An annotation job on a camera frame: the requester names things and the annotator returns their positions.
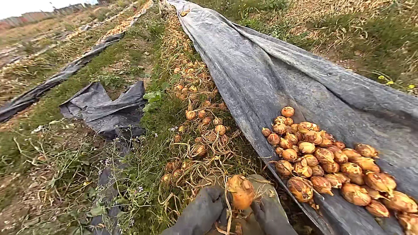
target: hand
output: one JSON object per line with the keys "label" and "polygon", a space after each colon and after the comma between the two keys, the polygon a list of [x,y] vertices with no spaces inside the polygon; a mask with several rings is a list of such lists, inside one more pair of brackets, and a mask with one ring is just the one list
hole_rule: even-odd
{"label": "hand", "polygon": [[252,202],[251,209],[267,235],[298,235],[286,217],[280,214],[279,205],[273,198],[262,198],[260,205]]}

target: gray tarp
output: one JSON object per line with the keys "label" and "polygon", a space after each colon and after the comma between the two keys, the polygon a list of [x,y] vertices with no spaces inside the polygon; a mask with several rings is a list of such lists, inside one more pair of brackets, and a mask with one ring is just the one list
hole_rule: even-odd
{"label": "gray tarp", "polygon": [[[278,160],[261,134],[281,108],[295,108],[295,122],[317,123],[348,147],[366,143],[396,178],[397,189],[418,199],[418,99],[345,70],[301,48],[234,24],[216,11],[183,0],[169,1],[207,64],[232,116],[276,179],[268,161]],[[190,12],[180,16],[180,12]],[[379,225],[363,207],[316,195],[320,216],[302,210],[324,234],[403,234],[392,215]]]}

